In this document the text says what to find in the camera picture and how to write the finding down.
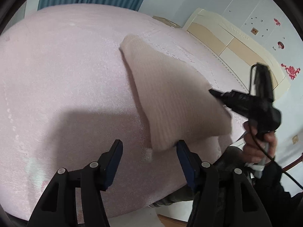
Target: floor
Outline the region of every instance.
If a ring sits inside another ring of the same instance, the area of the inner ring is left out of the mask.
[[[146,207],[116,218],[109,219],[111,227],[164,227],[157,217],[161,214],[178,220],[188,221],[192,207],[190,202],[178,202],[170,206]]]

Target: metal bolt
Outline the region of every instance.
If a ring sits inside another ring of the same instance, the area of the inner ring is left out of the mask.
[[[98,162],[92,162],[92,163],[89,164],[89,166],[90,166],[91,168],[95,168],[95,167],[98,166]]]
[[[209,167],[210,167],[210,163],[208,163],[208,162],[206,162],[206,161],[202,162],[201,165],[202,165],[203,167],[205,167],[205,168],[209,168]]]
[[[238,174],[238,175],[242,174],[242,170],[239,168],[234,169],[234,172],[235,172],[235,174]]]
[[[58,170],[58,174],[63,174],[65,172],[65,169],[64,168],[60,168],[59,170]]]

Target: bed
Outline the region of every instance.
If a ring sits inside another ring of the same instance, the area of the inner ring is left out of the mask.
[[[127,146],[114,184],[102,193],[109,218],[185,185],[175,150],[151,149],[148,121],[119,51],[130,33],[190,64],[214,88],[246,91],[214,50],[184,29],[106,5],[42,9],[0,37],[0,201],[5,211],[28,220],[59,168],[83,168],[115,139]],[[210,152],[218,149],[217,157],[243,133],[244,119],[232,117],[231,137],[205,141]],[[197,146],[190,149],[202,160],[209,158]],[[77,214],[83,222],[79,191]]]
[[[251,36],[245,34],[221,15],[197,8],[183,27],[207,45],[249,89],[250,67],[256,62],[269,66],[275,100],[290,87],[278,61]]]

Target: person's arm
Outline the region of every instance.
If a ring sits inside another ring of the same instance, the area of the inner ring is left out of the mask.
[[[242,158],[248,163],[258,163],[265,155],[252,139],[247,122],[244,123],[244,128],[248,133],[244,136],[246,144],[243,147]],[[257,134],[257,130],[254,127],[252,127],[251,132],[253,135]],[[274,157],[277,147],[275,133],[270,132],[266,134],[264,139],[269,143],[268,154]],[[259,145],[264,146],[263,142],[259,140],[257,142]],[[263,170],[262,177],[256,180],[254,186],[273,227],[284,226],[289,221],[291,214],[296,210],[303,196],[300,193],[291,197],[289,192],[285,192],[280,183],[281,176],[282,169],[275,163],[269,162]]]

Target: person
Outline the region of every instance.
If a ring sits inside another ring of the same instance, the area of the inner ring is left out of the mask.
[[[243,124],[247,133],[244,135],[245,145],[243,152],[239,153],[239,149],[233,146],[223,153],[220,159],[214,163],[218,170],[231,171],[234,168],[243,168],[244,163],[258,163],[264,158],[264,153],[255,144],[252,134],[257,134],[257,129],[252,127],[250,133],[248,122]],[[265,134],[264,140],[269,143],[268,154],[274,158],[277,148],[277,139],[274,132]],[[264,142],[256,140],[261,146]],[[256,179],[254,189],[258,194],[264,208],[269,216],[273,227],[298,226],[303,220],[303,192],[291,197],[286,192],[280,181],[282,177],[282,169],[277,164],[266,160],[262,177]],[[151,207],[159,207],[162,205],[171,205],[174,202],[190,201],[194,199],[191,188],[186,185],[165,198],[153,203]]]

